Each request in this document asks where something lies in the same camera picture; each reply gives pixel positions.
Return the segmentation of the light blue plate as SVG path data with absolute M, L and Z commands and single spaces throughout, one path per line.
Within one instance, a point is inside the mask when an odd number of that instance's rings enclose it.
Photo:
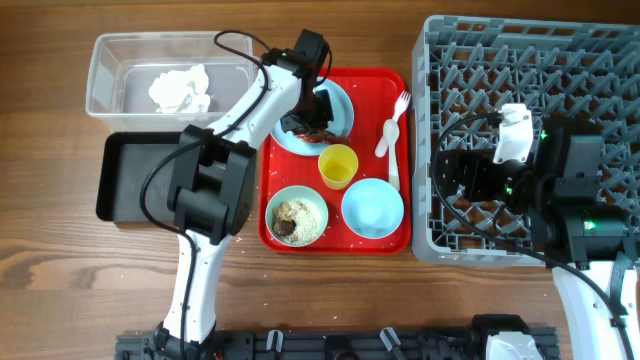
M 354 108 L 349 96 L 332 80 L 326 80 L 318 90 L 327 90 L 331 102 L 333 120 L 328 122 L 327 130 L 338 137 L 348 137 L 354 125 Z M 288 152 L 300 156 L 318 156 L 327 147 L 327 144 L 308 143 L 291 132 L 284 132 L 280 122 L 272 129 L 271 137 Z

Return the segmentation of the red snack wrapper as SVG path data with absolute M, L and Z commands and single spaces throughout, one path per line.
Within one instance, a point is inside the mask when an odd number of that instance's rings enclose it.
M 296 135 L 296 138 L 309 144 L 331 144 L 334 135 L 328 131 L 317 131 Z

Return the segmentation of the yellow plastic cup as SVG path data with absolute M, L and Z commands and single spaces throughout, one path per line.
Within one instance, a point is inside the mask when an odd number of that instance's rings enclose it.
M 330 145 L 318 157 L 318 169 L 322 180 L 332 190 L 347 187 L 357 173 L 358 167 L 358 156 L 347 145 Z

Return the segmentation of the white plastic spoon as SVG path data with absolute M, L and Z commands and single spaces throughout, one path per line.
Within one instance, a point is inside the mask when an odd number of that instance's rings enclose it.
M 396 120 L 388 119 L 383 125 L 383 135 L 375 148 L 375 155 L 383 157 L 386 152 L 395 146 L 400 135 L 399 125 Z

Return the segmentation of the white plastic fork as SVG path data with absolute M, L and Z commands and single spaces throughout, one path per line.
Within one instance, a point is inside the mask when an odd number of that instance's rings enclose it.
M 398 120 L 402 114 L 404 114 L 408 108 L 411 100 L 411 94 L 407 91 L 403 91 L 394 105 L 394 113 L 391 119 Z M 397 190 L 400 191 L 400 178 L 398 160 L 396 155 L 396 143 L 395 146 L 388 150 L 388 175 L 389 183 Z

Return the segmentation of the green bowl with food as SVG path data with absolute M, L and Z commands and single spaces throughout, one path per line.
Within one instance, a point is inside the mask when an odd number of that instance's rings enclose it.
M 269 238 L 285 248 L 302 248 L 319 240 L 328 226 L 329 211 L 320 194 L 306 186 L 281 189 L 268 201 L 264 225 Z

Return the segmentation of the light blue bowl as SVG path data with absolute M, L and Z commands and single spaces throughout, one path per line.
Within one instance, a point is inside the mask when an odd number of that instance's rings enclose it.
M 356 235 L 372 240 L 390 236 L 404 218 L 400 193 L 388 182 L 366 178 L 351 185 L 342 198 L 341 213 Z

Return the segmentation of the white napkin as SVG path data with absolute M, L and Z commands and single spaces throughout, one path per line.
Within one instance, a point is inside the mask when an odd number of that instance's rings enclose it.
M 206 113 L 211 105 L 207 94 L 209 76 L 203 64 L 189 70 L 170 70 L 161 73 L 149 88 L 150 98 L 163 114 Z

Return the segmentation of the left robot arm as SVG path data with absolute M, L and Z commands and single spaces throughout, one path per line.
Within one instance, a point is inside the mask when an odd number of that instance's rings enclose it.
M 177 149 L 143 181 L 139 205 L 155 176 L 172 167 L 168 225 L 179 240 L 179 265 L 170 310 L 154 334 L 166 359 L 212 359 L 215 300 L 225 253 L 248 219 L 256 154 L 276 126 L 315 136 L 333 119 L 329 96 L 316 88 L 331 67 L 324 37 L 303 30 L 291 49 L 270 48 L 256 60 L 260 72 L 244 96 L 206 128 L 187 126 Z

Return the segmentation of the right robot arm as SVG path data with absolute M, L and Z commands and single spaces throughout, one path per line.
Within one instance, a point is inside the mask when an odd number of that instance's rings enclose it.
M 518 143 L 505 129 L 495 150 L 432 153 L 435 193 L 444 201 L 459 187 L 467 200 L 498 200 L 530 220 L 541 253 L 456 219 L 482 238 L 542 261 L 561 295 L 577 359 L 636 359 L 639 326 L 634 313 L 639 238 L 626 210 L 597 200 L 603 137 L 589 122 L 544 120 L 537 150 L 521 159 L 503 155 Z

